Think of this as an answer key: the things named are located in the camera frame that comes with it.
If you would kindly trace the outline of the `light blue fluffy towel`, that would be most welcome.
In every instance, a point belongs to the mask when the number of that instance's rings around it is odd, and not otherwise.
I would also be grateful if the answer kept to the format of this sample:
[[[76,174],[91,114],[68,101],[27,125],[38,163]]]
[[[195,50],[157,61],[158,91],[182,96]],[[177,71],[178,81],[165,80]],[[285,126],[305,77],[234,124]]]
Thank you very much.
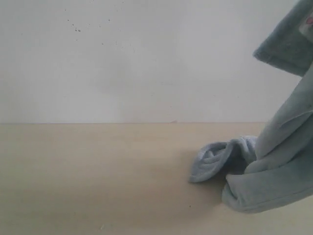
[[[254,52],[270,66],[301,77],[259,136],[214,142],[197,154],[189,181],[221,171],[222,202],[259,213],[313,193],[313,3],[299,1]]]

